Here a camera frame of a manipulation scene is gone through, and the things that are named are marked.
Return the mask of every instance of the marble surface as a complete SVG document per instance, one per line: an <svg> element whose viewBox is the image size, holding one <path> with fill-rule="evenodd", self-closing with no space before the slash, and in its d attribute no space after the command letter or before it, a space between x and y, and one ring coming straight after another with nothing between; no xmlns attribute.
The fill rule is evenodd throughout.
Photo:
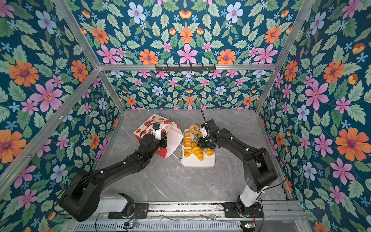
<svg viewBox="0 0 371 232"><path fill-rule="evenodd" d="M252 110L205 110L206 120L226 128L241 141L253 147L268 149L260 125ZM152 114L177 123L183 131L191 124L202 124L200 110L125 111L125 118L109 154L101 167L107 167L132 154L139 146L133 132ZM174 152L181 157L181 146ZM102 194L123 192L134 201L202 201L236 200L246 186L242 162L224 148L216 150L216 164L211 168L185 168L173 155L164 159L155 155L142 171L122 178ZM281 186L267 190L263 200L285 200Z"/></svg>

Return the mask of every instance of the paper bag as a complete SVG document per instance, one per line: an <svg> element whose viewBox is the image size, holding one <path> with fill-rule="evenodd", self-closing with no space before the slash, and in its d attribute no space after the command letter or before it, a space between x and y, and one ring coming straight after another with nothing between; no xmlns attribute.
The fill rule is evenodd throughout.
<svg viewBox="0 0 371 232"><path fill-rule="evenodd" d="M166 132L167 147L161 148L156 153L163 158L169 157L183 140L183 133L178 125L172 120L164 118L160 115L153 114L145 123L143 123L135 132L135 137L140 140L145 134L152 134L152 124L159 123L161 132Z"/></svg>

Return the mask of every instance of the bread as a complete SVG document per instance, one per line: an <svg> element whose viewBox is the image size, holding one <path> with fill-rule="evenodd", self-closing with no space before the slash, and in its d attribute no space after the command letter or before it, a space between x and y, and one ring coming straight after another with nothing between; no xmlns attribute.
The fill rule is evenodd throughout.
<svg viewBox="0 0 371 232"><path fill-rule="evenodd" d="M192 142L191 151L200 161L204 160L204 151L197 146L195 141Z"/></svg>

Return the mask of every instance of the white cutting board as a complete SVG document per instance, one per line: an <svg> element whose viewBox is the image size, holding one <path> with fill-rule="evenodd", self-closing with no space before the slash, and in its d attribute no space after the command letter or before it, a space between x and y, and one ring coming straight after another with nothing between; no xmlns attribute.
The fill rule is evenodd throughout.
<svg viewBox="0 0 371 232"><path fill-rule="evenodd" d="M185 129L183 131L183 135L185 132L189 131L189 129ZM194 141L194 135L192 133L189 133L192 141ZM208 156L205 154L204 151L204 160L199 160L193 153L191 156L186 157L184 156L184 147L182 147L182 160L181 163L183 167L213 167L215 165L215 149L214 154L212 156Z"/></svg>

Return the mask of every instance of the floral wallpaper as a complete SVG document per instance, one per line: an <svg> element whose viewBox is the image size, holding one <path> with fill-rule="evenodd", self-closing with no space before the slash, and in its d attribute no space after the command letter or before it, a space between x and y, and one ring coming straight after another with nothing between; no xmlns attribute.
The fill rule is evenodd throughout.
<svg viewBox="0 0 371 232"><path fill-rule="evenodd" d="M45 141L0 201L0 231L58 232L66 216L57 195L77 172L96 169L119 112L99 78ZM11 133L1 130L1 138Z"/></svg>
<svg viewBox="0 0 371 232"><path fill-rule="evenodd" d="M91 66L49 1L0 0L0 55L1 174Z"/></svg>
<svg viewBox="0 0 371 232"><path fill-rule="evenodd" d="M83 0L73 13L101 63L263 64L276 62L302 3Z"/></svg>
<svg viewBox="0 0 371 232"><path fill-rule="evenodd" d="M371 231L370 6L315 5L259 112L316 232Z"/></svg>
<svg viewBox="0 0 371 232"><path fill-rule="evenodd" d="M254 109L270 72L111 71L111 83L125 108Z"/></svg>

